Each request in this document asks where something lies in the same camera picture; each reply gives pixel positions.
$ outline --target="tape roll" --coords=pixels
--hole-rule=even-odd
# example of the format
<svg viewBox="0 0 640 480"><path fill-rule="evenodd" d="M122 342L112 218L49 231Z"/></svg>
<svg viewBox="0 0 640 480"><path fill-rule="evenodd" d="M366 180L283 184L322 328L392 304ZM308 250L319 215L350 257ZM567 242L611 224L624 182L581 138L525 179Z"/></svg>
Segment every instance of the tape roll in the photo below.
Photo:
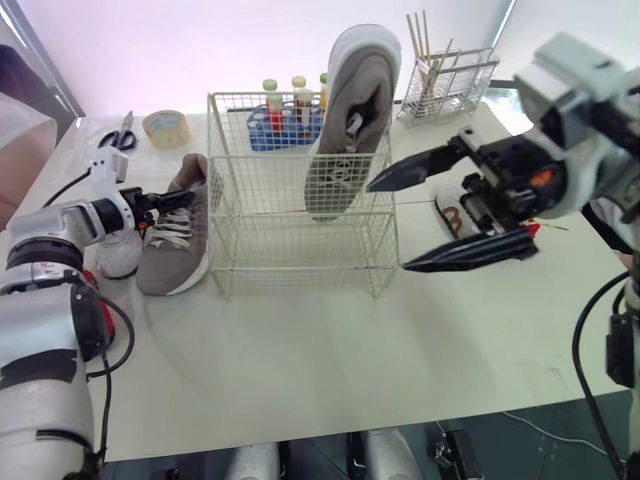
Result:
<svg viewBox="0 0 640 480"><path fill-rule="evenodd" d="M156 148L177 148L191 140L187 119L176 110L151 113L142 121L142 127Z"/></svg>

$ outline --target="wire utensil holder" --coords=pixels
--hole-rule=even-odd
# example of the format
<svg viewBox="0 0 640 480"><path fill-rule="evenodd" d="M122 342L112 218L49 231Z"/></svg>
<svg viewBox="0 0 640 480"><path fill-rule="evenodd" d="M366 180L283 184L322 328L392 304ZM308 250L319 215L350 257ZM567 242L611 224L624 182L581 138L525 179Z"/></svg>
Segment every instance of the wire utensil holder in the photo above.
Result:
<svg viewBox="0 0 640 480"><path fill-rule="evenodd" d="M364 189L391 163L387 135L369 155L299 144L256 152L247 122L265 103L263 93L208 98L209 251L221 292L366 287L378 296L398 263L395 205L392 193Z"/></svg>
<svg viewBox="0 0 640 480"><path fill-rule="evenodd" d="M444 123L471 114L499 63L493 49L436 53L416 58L398 118L408 125Z"/></svg>

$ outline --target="robotic arm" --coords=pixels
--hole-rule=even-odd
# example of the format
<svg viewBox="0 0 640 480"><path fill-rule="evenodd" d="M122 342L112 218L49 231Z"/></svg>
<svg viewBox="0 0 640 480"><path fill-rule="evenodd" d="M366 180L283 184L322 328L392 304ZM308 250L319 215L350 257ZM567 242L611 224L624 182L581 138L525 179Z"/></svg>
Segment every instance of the robotic arm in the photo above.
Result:
<svg viewBox="0 0 640 480"><path fill-rule="evenodd" d="M470 270L509 258L525 259L538 251L523 224L526 220L561 217L601 197L615 203L621 224L631 233L626 237L634 239L635 254L625 291L627 311L611 319L607 372L634 390L629 433L631 451L636 453L628 465L628 478L637 478L631 468L640 463L638 87L628 85L615 60L566 34L538 49L534 61L515 80L523 109L535 125L532 130L485 145L471 128L463 129L447 145L381 172L368 190L416 185L464 157L478 166L480 173L462 182L466 193L460 204L480 233L403 265L419 272ZM612 463L621 477L618 459Z"/></svg>
<svg viewBox="0 0 640 480"><path fill-rule="evenodd" d="M85 362L104 352L108 337L82 273L84 249L194 196L118 192L119 155L105 147L93 162L105 198L47 207L9 225L0 277L0 478L98 478L104 452L94 453Z"/></svg>

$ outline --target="table surface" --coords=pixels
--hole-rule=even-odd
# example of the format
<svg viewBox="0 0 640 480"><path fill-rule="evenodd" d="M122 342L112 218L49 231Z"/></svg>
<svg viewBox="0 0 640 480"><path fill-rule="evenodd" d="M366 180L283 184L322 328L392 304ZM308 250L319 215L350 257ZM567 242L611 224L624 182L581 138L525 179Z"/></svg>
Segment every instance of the table surface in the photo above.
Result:
<svg viewBox="0 0 640 480"><path fill-rule="evenodd" d="M119 118L72 126L18 214L37 209L86 168ZM126 186L164 191L187 151L206 153L206 117L188 117L184 148L159 151L133 130ZM394 161L445 142L471 123L485 141L507 136L485 105L471 120L391 129ZM448 241L434 186L470 168L428 179L396 196L401 260ZM83 182L62 200L93 199ZM136 346L114 374L108 460L211 450L266 441L471 416L580 398L571 363L575 321L587 299L622 265L578 214L543 227L540 253L466 273L399 271L374 300L364 290L234 296L207 276L173 297L145 297L134 279L100 279L101 292L135 324ZM7 234L0 235L6 256ZM87 250L94 265L95 247ZM610 298L595 308L582 340L596 394L620 390L604 371ZM118 358L126 330L110 350ZM91 367L99 367L94 361ZM96 432L104 382L90 382Z"/></svg>

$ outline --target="scissors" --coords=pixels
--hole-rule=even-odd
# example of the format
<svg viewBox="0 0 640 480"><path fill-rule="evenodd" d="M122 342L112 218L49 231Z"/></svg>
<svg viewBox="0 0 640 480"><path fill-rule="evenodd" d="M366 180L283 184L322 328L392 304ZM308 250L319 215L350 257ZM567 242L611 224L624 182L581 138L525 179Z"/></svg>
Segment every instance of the scissors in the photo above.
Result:
<svg viewBox="0 0 640 480"><path fill-rule="evenodd" d="M136 144L138 143L138 139L135 134L131 131L131 125L133 124L133 111L129 111L127 115L122 120L122 125L120 126L120 130L113 130L112 132L107 133L100 143L98 143L98 148L102 148L106 145L110 145L112 147L117 148L121 152L125 152L127 150L133 150L136 148Z"/></svg>

